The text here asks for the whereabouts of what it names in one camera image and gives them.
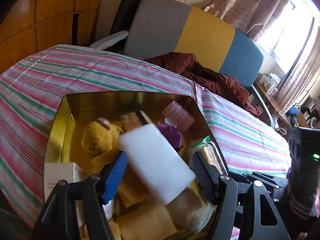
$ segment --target window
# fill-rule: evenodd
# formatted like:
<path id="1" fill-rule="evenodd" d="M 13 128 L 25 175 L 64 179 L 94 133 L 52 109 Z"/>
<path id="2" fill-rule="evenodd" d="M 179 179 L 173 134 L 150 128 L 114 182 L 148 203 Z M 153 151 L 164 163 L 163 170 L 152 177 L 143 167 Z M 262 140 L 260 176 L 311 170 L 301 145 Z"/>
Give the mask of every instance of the window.
<path id="1" fill-rule="evenodd" d="M 313 13 L 303 0 L 290 0 L 279 18 L 257 42 L 286 74 L 297 59 L 310 30 Z"/>

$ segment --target white sponge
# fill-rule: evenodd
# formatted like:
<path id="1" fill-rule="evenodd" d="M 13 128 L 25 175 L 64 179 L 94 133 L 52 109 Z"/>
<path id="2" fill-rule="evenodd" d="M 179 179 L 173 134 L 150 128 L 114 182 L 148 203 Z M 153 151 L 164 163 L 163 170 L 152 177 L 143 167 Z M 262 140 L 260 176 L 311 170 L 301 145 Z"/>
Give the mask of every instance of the white sponge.
<path id="1" fill-rule="evenodd" d="M 196 178 L 153 123 L 120 135 L 118 145 L 150 193 L 164 205 Z"/>

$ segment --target yellow cushion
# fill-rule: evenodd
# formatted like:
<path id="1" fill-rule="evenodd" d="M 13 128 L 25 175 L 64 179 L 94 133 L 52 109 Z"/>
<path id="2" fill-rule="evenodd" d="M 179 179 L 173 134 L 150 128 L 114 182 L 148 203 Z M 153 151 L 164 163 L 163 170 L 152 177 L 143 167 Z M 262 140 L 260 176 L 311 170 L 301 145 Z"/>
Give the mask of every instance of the yellow cushion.
<path id="1" fill-rule="evenodd" d="M 218 72 L 234 35 L 234 27 L 192 7 L 175 52 L 193 53 L 203 67 Z"/>

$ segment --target metal screw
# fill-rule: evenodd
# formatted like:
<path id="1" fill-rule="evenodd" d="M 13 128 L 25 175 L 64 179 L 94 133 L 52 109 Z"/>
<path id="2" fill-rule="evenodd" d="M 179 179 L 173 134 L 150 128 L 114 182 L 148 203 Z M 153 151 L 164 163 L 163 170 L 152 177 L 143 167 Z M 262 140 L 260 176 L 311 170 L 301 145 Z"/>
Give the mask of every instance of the metal screw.
<path id="1" fill-rule="evenodd" d="M 221 175 L 220 179 L 222 179 L 224 181 L 228 181 L 230 179 L 230 177 L 228 175 Z"/>
<path id="2" fill-rule="evenodd" d="M 68 183 L 68 182 L 65 179 L 61 179 L 61 180 L 58 181 L 58 186 L 63 186 L 66 183 Z"/>
<path id="3" fill-rule="evenodd" d="M 91 180 L 98 180 L 100 178 L 100 175 L 99 174 L 92 174 L 91 176 L 90 176 L 90 179 Z"/>
<path id="4" fill-rule="evenodd" d="M 262 182 L 260 180 L 255 180 L 253 182 L 257 187 L 262 187 Z"/>

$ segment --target teddy bear ear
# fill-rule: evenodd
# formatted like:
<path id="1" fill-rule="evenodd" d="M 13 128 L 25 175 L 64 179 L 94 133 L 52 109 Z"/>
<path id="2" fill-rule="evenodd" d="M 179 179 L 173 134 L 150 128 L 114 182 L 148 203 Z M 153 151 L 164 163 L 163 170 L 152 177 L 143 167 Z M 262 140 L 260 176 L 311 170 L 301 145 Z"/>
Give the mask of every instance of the teddy bear ear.
<path id="1" fill-rule="evenodd" d="M 101 117 L 101 118 L 98 118 L 98 120 L 96 122 L 101 124 L 107 130 L 110 130 L 110 121 L 109 120 Z"/>

